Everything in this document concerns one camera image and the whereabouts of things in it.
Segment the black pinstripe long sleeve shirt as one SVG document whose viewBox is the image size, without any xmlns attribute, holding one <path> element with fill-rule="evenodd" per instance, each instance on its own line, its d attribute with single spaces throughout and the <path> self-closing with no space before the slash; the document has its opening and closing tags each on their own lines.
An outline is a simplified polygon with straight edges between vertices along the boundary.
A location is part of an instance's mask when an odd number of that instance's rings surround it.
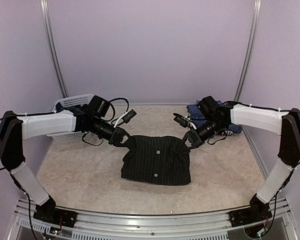
<svg viewBox="0 0 300 240">
<path fill-rule="evenodd" d="M 132 136 L 137 145 L 128 149 L 122 159 L 121 178 L 164 186 L 191 183 L 190 151 L 176 152 L 180 138 Z"/>
</svg>

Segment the blue checked shirt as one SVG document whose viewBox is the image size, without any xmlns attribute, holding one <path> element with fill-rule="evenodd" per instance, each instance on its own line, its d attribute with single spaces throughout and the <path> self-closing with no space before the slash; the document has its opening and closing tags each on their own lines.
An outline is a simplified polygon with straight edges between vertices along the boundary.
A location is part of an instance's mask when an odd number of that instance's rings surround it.
<svg viewBox="0 0 300 240">
<path fill-rule="evenodd" d="M 200 112 L 197 104 L 199 101 L 196 101 L 196 104 L 187 105 L 188 117 L 192 120 L 192 122 L 196 125 L 196 127 L 201 127 L 204 123 L 206 123 L 206 118 Z M 222 130 L 231 130 L 234 134 L 240 134 L 243 131 L 243 127 L 240 125 L 230 124 L 228 127 L 223 128 Z"/>
</svg>

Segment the black white printed shirt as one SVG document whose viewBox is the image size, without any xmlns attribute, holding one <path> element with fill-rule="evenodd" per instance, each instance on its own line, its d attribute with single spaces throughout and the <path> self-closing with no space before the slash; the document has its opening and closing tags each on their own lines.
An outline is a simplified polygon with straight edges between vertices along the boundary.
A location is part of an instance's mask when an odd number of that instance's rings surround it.
<svg viewBox="0 0 300 240">
<path fill-rule="evenodd" d="M 229 129 L 223 129 L 219 132 L 219 135 L 222 135 L 222 136 L 232 136 L 233 134 L 234 134 L 234 132 Z"/>
</svg>

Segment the white plastic laundry basket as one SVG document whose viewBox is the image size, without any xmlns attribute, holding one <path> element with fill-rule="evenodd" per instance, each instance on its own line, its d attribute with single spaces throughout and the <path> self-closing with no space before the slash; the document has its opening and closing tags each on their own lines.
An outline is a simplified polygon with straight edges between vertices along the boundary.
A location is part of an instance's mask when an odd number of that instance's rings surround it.
<svg viewBox="0 0 300 240">
<path fill-rule="evenodd" d="M 57 103 L 61 103 L 64 107 L 84 105 L 84 104 L 88 104 L 92 100 L 93 96 L 94 96 L 93 94 L 88 93 L 88 94 L 75 95 L 75 96 L 59 99 L 55 102 L 52 111 L 55 111 L 55 106 Z M 83 135 L 84 133 L 78 131 L 78 132 L 54 133 L 54 134 L 48 134 L 47 136 L 52 137 L 53 140 L 58 144 L 64 144 L 64 143 L 81 141 Z"/>
</svg>

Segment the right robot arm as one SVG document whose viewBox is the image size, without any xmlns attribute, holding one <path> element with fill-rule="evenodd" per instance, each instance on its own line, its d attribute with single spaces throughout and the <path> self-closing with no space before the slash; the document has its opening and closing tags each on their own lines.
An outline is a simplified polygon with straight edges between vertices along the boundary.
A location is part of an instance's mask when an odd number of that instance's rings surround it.
<svg viewBox="0 0 300 240">
<path fill-rule="evenodd" d="M 205 120 L 200 127 L 195 126 L 190 117 L 174 114 L 174 121 L 189 128 L 177 148 L 179 152 L 199 148 L 229 125 L 253 127 L 280 136 L 278 160 L 245 212 L 250 222 L 258 221 L 265 214 L 265 207 L 285 187 L 300 164 L 300 111 L 236 101 L 218 104 L 212 96 L 204 97 L 197 107 Z"/>
</svg>

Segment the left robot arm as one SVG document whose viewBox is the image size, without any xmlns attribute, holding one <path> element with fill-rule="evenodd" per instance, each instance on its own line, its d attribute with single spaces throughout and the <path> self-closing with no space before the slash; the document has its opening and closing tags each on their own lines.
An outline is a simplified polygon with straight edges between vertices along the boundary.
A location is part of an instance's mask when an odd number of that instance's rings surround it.
<svg viewBox="0 0 300 240">
<path fill-rule="evenodd" d="M 105 116 L 113 108 L 111 101 L 93 96 L 89 103 L 40 113 L 6 111 L 0 118 L 0 161 L 18 188 L 40 208 L 40 214 L 53 223 L 60 218 L 53 197 L 45 190 L 26 163 L 24 143 L 29 140 L 57 134 L 91 133 L 109 145 L 125 147 L 131 137 Z"/>
</svg>

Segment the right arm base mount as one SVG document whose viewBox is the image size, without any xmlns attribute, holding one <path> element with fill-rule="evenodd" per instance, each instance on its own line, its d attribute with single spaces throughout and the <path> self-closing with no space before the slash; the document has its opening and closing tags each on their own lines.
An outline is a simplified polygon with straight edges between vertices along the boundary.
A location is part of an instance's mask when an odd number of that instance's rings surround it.
<svg viewBox="0 0 300 240">
<path fill-rule="evenodd" d="M 246 208 L 232 210 L 229 212 L 229 219 L 232 227 L 244 226 L 272 217 L 269 202 L 263 203 L 255 194 Z"/>
</svg>

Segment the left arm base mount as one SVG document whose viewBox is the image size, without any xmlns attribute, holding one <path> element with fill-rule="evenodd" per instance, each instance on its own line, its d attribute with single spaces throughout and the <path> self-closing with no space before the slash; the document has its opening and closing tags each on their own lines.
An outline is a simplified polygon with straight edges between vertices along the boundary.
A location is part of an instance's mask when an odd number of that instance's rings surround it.
<svg viewBox="0 0 300 240">
<path fill-rule="evenodd" d="M 74 227 L 77 216 L 78 213 L 75 211 L 57 208 L 56 202 L 51 196 L 42 205 L 36 204 L 33 214 L 36 220 L 69 228 Z"/>
</svg>

